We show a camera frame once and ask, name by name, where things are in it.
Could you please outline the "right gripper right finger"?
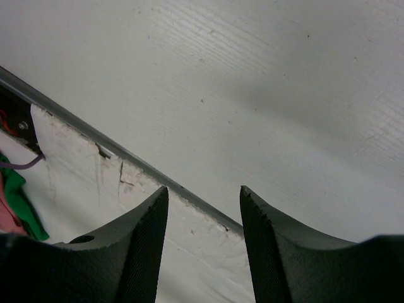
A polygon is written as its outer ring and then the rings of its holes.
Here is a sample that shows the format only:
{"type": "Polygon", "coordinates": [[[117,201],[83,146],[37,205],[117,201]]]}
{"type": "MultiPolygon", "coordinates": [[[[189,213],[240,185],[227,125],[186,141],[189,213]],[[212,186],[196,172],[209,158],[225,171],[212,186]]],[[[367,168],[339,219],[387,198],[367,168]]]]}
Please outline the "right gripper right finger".
{"type": "Polygon", "coordinates": [[[403,236],[360,243],[315,230],[240,191],[256,302],[403,302],[403,236]]]}

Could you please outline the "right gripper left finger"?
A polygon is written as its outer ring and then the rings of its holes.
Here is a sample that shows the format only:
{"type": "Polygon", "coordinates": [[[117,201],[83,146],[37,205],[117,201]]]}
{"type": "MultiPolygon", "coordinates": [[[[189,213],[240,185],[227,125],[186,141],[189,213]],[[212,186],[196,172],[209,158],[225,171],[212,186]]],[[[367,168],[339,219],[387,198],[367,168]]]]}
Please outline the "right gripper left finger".
{"type": "Polygon", "coordinates": [[[169,194],[69,243],[1,235],[2,302],[154,302],[169,194]]]}

